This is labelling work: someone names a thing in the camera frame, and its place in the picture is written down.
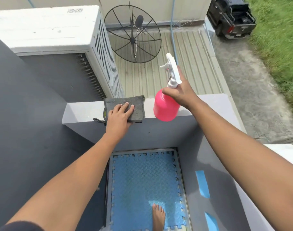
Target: gray towel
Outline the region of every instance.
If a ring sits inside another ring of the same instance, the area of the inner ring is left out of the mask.
[[[117,104],[125,104],[126,102],[129,103],[128,109],[130,106],[133,104],[135,106],[135,109],[133,113],[130,115],[128,121],[129,122],[142,122],[142,120],[145,118],[145,113],[144,113],[144,96],[135,96],[135,97],[127,97],[127,98],[105,98],[104,103],[105,103],[105,109],[104,109],[104,119],[105,121],[108,120],[108,113],[110,110],[114,109],[114,107]]]

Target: white wall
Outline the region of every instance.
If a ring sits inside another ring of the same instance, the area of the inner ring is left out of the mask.
[[[75,5],[99,5],[105,16],[108,11],[121,4],[137,6],[146,11],[156,22],[171,20],[173,0],[30,0],[36,8]],[[174,20],[204,20],[211,0],[176,0]],[[0,0],[0,10],[31,8],[28,0]]]

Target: hand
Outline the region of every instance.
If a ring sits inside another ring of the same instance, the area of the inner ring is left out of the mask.
[[[118,143],[128,131],[132,123],[128,123],[129,116],[133,113],[134,105],[127,112],[128,102],[124,105],[118,104],[108,113],[108,121],[106,127],[106,135],[112,138],[112,141]]]
[[[200,99],[193,91],[192,87],[190,86],[188,80],[184,77],[181,69],[177,66],[178,72],[180,74],[180,78],[182,83],[177,86],[177,88],[172,89],[165,87],[162,90],[162,93],[165,95],[171,96],[178,104],[182,105],[183,107],[187,108],[189,111],[194,107],[195,103]]]

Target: black sleeve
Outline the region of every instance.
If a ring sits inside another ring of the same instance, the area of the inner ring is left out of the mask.
[[[0,231],[44,231],[40,226],[28,221],[16,221],[0,228]]]

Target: pink spray bottle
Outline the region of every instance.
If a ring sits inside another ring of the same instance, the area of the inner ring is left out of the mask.
[[[167,87],[175,89],[182,81],[174,57],[170,53],[167,53],[166,57],[168,62],[160,68],[168,70],[171,78]],[[180,105],[172,97],[163,94],[162,89],[156,94],[154,114],[159,120],[164,122],[172,121],[176,117],[179,108]]]

